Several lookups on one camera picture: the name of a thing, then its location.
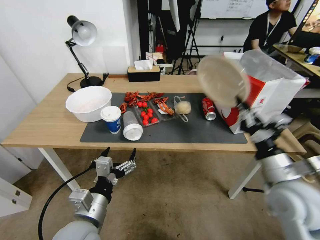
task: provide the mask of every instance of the table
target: table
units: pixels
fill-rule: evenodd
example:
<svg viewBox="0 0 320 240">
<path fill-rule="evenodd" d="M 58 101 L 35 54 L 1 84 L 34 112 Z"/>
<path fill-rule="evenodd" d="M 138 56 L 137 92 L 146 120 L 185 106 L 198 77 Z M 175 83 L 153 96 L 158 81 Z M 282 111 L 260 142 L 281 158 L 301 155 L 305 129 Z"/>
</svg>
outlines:
<svg viewBox="0 0 320 240">
<path fill-rule="evenodd" d="M 300 51 L 298 53 L 290 53 L 288 52 L 287 45 L 283 45 L 283 44 L 275 44 L 273 45 L 273 47 L 281 56 L 289 60 L 287 67 L 290 67 L 291 64 L 294 64 L 299 69 L 308 73 L 309 75 L 317 76 L 318 78 L 320 78 L 320 67 L 304 63 L 303 60 L 305 59 L 307 54 L 305 54 L 303 51 Z M 295 98 L 319 98 L 319 97 L 320 97 L 320 90 L 317 88 L 302 89 L 295 96 Z"/>
<path fill-rule="evenodd" d="M 102 78 L 102 74 L 92 74 Z M 246 144 L 197 144 L 197 143 L 84 143 L 80 142 L 81 135 L 86 123 L 80 122 L 65 108 L 65 101 L 71 94 L 66 86 L 74 79 L 80 78 L 82 74 L 67 74 L 53 90 L 42 100 L 41 103 L 22 121 L 22 123 L 3 141 L 4 146 L 10 147 L 33 147 L 38 148 L 60 177 L 66 181 L 72 177 L 69 170 L 63 164 L 53 148 L 73 149 L 111 149 L 138 151 L 216 151 L 216 152 L 238 152 L 255 153 L 256 148 L 250 142 L 249 135 L 245 134 Z M 79 83 L 70 85 L 75 90 L 79 89 Z M 202 93 L 198 84 L 197 76 L 184 75 L 162 75 L 159 82 L 137 82 L 130 83 L 127 77 L 110 76 L 106 79 L 104 87 L 112 92 L 136 91 L 147 92 L 181 92 Z M 295 139 L 291 132 L 286 129 L 282 136 L 276 141 L 279 147 L 289 153 L 305 153 L 306 151 Z M 259 169 L 256 162 L 251 163 L 238 184 L 233 188 L 230 195 L 233 197 L 242 189 L 253 174 Z M 73 190 L 80 188 L 73 180 L 68 184 Z"/>
<path fill-rule="evenodd" d="M 315 75 L 320 78 L 320 67 L 304 63 L 303 60 L 306 58 L 307 54 L 305 54 L 303 51 L 300 51 L 298 53 L 290 53 L 288 52 L 287 45 L 283 44 L 275 44 L 273 45 L 273 47 L 281 56 L 295 63 L 303 71 L 312 76 Z"/>
</svg>

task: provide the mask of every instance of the cup lid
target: cup lid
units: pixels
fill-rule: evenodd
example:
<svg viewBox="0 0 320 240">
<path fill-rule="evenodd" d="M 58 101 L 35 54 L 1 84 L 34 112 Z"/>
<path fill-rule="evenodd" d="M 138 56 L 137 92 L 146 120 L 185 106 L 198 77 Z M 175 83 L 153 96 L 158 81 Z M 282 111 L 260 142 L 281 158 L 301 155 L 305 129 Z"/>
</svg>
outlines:
<svg viewBox="0 0 320 240">
<path fill-rule="evenodd" d="M 132 123 L 126 126 L 123 130 L 123 135 L 130 141 L 137 141 L 141 138 L 143 133 L 142 126 L 137 123 Z"/>
<path fill-rule="evenodd" d="M 121 110 L 116 106 L 108 106 L 101 110 L 100 116 L 105 121 L 113 122 L 121 116 Z"/>
</svg>

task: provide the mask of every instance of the soda can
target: soda can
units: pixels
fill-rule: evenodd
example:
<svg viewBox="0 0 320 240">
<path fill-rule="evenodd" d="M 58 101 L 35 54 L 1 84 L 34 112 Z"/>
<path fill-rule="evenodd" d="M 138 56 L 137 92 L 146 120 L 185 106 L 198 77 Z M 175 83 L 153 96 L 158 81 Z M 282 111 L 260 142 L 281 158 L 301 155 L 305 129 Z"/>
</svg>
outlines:
<svg viewBox="0 0 320 240">
<path fill-rule="evenodd" d="M 214 104 L 209 98 L 202 99 L 202 108 L 204 112 L 204 117 L 212 121 L 216 118 L 216 113 L 214 112 Z"/>
</svg>

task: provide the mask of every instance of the lanyard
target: lanyard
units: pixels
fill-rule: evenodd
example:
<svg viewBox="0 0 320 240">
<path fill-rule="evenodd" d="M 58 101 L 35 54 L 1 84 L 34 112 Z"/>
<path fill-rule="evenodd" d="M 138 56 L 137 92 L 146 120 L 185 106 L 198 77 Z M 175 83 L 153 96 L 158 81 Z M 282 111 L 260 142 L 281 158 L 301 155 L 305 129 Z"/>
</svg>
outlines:
<svg viewBox="0 0 320 240">
<path fill-rule="evenodd" d="M 268 40 L 268 37 L 270 37 L 271 33 L 273 32 L 273 30 L 277 27 L 278 23 L 280 22 L 281 20 L 281 17 L 282 17 L 282 14 L 280 15 L 276 25 L 274 25 L 273 29 L 270 31 L 270 33 L 268 34 L 269 32 L 269 26 L 270 26 L 270 16 L 268 14 L 268 17 L 267 17 L 267 34 L 266 34 L 266 41 L 264 42 L 264 46 L 267 45 L 267 40 Z"/>
</svg>

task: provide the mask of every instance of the red logo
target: red logo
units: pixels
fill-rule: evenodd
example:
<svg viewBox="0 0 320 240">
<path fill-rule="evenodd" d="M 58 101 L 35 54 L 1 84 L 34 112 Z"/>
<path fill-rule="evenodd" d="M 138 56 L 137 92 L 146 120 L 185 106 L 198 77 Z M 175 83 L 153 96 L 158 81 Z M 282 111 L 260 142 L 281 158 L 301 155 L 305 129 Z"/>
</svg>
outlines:
<svg viewBox="0 0 320 240">
<path fill-rule="evenodd" d="M 230 127 L 230 126 L 234 125 L 238 121 L 239 110 L 238 110 L 238 108 L 231 108 L 231 112 L 227 116 L 227 118 L 225 118 L 225 116 L 223 115 L 222 111 L 221 111 L 221 115 L 222 115 L 223 120 Z"/>
</svg>

